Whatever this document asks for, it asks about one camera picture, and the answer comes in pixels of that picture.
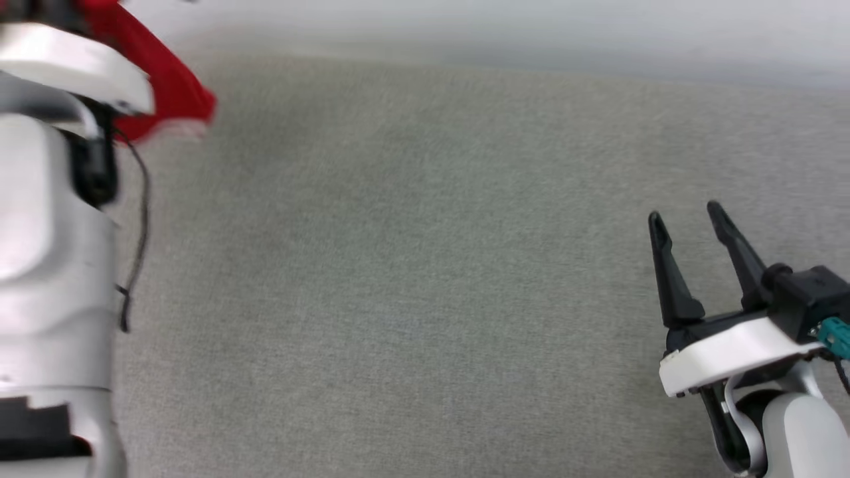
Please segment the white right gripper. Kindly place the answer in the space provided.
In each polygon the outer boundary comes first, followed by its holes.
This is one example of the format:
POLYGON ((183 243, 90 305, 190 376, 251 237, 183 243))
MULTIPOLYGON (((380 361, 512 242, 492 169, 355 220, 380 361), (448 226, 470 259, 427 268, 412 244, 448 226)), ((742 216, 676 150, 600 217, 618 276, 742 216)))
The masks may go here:
MULTIPOLYGON (((766 308, 771 302, 770 291, 762 285, 767 267, 719 202, 708 202, 707 212, 717 239, 732 261, 742 292, 742 309, 752 312, 766 308)), ((768 317, 744 321, 692 345, 676 345, 682 341, 684 327, 703 321, 705 310, 684 281, 659 212, 650 212, 647 227, 661 318, 668 329, 668 353, 659 364, 659 378, 668 397, 823 348, 817 341, 799 344, 768 317)))

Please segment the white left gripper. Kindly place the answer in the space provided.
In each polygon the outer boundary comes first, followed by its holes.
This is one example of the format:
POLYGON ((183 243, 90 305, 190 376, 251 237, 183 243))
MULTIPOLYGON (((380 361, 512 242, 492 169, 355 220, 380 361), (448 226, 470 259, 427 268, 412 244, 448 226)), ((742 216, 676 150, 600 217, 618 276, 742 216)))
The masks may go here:
POLYGON ((82 0, 0 0, 0 73, 121 113, 155 111, 149 76, 94 36, 82 0))

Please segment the red and white garment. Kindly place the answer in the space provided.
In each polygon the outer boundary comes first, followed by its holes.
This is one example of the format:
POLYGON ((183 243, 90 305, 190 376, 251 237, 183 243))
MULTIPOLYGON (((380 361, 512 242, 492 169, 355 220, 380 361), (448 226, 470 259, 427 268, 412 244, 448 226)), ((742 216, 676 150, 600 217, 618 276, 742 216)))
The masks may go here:
POLYGON ((121 117, 116 127, 133 144, 159 133, 201 137, 216 113, 216 96, 120 0, 74 0, 82 9, 95 39, 121 52, 140 67, 151 82, 155 111, 121 117))

